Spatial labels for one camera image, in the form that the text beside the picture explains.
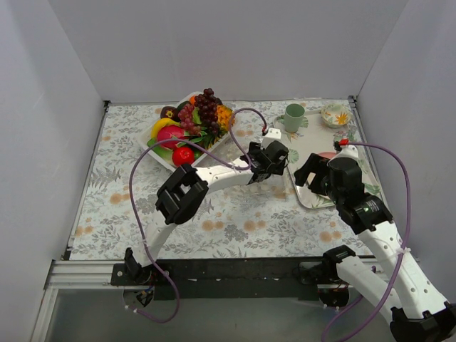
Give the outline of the red apple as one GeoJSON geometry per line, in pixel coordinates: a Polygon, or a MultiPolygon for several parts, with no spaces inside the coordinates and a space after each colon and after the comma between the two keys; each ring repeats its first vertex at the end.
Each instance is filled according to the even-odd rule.
{"type": "Polygon", "coordinates": [[[172,162],[175,167],[183,164],[192,164],[195,161],[195,154],[193,150],[187,146],[179,147],[174,150],[172,154],[172,162]]]}

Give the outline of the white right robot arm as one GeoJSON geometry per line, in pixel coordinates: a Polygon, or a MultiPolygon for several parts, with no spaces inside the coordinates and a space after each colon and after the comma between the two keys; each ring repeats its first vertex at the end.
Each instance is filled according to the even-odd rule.
{"type": "Polygon", "coordinates": [[[371,271],[346,245],[323,256],[323,277],[344,281],[378,310],[396,341],[444,341],[455,334],[455,305],[426,277],[403,247],[393,216],[383,201],[365,190],[354,157],[310,154],[294,173],[298,186],[327,196],[339,217],[370,249],[389,280],[371,271]]]}

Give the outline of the light red grape bunch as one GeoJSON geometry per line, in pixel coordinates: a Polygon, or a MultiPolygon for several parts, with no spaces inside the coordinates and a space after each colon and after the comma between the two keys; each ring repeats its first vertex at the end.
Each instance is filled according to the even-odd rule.
{"type": "Polygon", "coordinates": [[[199,116],[199,109],[191,103],[185,104],[178,113],[180,126],[191,136],[199,136],[201,133],[202,121],[199,116]]]}

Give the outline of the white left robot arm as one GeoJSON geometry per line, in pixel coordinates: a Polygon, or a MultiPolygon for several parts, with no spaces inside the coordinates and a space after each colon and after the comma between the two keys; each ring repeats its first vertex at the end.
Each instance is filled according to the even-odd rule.
{"type": "Polygon", "coordinates": [[[142,246],[127,248],[125,266],[134,284],[146,284],[153,264],[171,232],[190,221],[206,195],[238,185],[262,182],[271,175],[283,175],[289,149],[278,140],[251,142],[246,155],[212,167],[179,166],[157,191],[154,218],[147,231],[139,224],[142,246]]]}

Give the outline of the clear zip top bag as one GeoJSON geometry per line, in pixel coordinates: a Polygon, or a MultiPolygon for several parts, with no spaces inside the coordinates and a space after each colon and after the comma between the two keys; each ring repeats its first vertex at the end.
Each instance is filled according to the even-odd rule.
{"type": "MultiPolygon", "coordinates": [[[[275,178],[282,177],[282,176],[272,175],[271,177],[275,179],[275,178]]],[[[272,190],[272,192],[276,192],[280,187],[284,187],[283,185],[282,186],[279,185],[279,183],[281,181],[277,182],[275,180],[270,180],[271,177],[266,180],[252,180],[252,177],[251,177],[250,181],[248,182],[248,185],[252,189],[254,187],[256,187],[256,190],[254,191],[256,194],[259,194],[260,192],[264,192],[264,191],[268,191],[268,190],[272,190]]]]}

